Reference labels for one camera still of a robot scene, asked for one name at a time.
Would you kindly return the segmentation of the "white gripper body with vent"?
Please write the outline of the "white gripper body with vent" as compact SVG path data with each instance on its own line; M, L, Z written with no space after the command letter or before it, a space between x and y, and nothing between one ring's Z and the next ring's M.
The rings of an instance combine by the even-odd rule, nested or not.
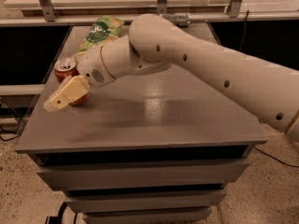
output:
M114 78L106 69L102 55L102 47L94 46L82 54L78 60L78 72L86 77L94 87L103 87L113 83Z

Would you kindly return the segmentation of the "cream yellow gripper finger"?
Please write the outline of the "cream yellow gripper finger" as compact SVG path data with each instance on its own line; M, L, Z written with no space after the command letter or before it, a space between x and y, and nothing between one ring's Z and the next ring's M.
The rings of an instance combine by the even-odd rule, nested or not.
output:
M59 111L68 105L81 105L88 99L90 84L82 76L68 76L43 104L48 112Z

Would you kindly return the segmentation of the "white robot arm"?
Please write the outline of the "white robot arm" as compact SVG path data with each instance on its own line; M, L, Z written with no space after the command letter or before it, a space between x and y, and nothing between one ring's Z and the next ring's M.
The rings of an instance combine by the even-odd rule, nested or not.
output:
M262 122L299 141L299 74L296 70L189 35L165 18L144 14L128 34L93 46L76 61L78 74L64 79L44 103L65 108L120 77L140 76L175 64L204 81Z

